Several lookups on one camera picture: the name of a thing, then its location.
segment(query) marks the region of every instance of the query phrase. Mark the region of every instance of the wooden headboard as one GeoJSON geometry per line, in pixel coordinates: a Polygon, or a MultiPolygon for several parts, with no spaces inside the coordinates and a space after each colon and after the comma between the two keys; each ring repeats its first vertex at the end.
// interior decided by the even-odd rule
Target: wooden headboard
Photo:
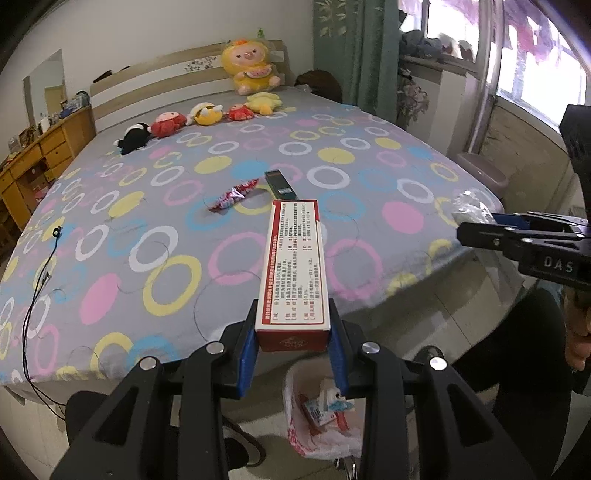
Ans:
{"type": "MultiPolygon", "coordinates": [[[[285,79],[289,65],[283,42],[270,43],[274,47],[270,60],[285,79]]],[[[233,81],[220,61],[226,45],[216,43],[163,55],[91,85],[97,132],[171,103],[232,90],[233,81]]]]}

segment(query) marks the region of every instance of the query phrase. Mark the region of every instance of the das logo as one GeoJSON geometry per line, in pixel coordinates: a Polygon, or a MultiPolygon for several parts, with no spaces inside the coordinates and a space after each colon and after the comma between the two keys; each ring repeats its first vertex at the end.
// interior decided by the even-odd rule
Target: das logo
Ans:
{"type": "Polygon", "coordinates": [[[561,259],[554,259],[552,257],[546,256],[544,258],[544,266],[546,268],[551,268],[553,270],[559,270],[565,273],[572,273],[573,272],[573,263],[572,262],[563,262],[561,259]]]}

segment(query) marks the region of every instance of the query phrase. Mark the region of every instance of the white plastic bag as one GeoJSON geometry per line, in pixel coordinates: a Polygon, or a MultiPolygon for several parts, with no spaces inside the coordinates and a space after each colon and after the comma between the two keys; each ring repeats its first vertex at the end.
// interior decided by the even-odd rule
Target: white plastic bag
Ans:
{"type": "Polygon", "coordinates": [[[332,377],[328,356],[296,362],[287,371],[283,388],[283,404],[287,417],[287,437],[291,446],[302,457],[318,460],[334,460],[353,455],[361,457],[365,399],[355,400],[355,409],[345,412],[349,430],[328,430],[312,435],[310,424],[300,408],[298,398],[317,398],[320,382],[332,377]]]}

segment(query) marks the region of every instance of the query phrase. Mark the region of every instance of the candy wrapper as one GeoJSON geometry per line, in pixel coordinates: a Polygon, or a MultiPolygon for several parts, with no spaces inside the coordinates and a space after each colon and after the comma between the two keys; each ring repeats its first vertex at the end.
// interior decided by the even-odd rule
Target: candy wrapper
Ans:
{"type": "Polygon", "coordinates": [[[236,185],[232,187],[231,190],[228,190],[224,193],[220,198],[216,200],[213,206],[211,206],[210,210],[223,210],[225,208],[231,207],[239,200],[242,200],[248,193],[254,190],[257,186],[259,179],[249,180],[240,185],[236,185]]]}

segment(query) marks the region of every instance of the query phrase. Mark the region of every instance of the green curtain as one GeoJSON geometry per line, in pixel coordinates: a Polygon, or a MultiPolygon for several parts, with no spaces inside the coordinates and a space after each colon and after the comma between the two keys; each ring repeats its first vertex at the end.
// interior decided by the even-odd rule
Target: green curtain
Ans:
{"type": "Polygon", "coordinates": [[[314,68],[343,88],[343,101],[396,120],[398,0],[314,0],[314,68]]]}

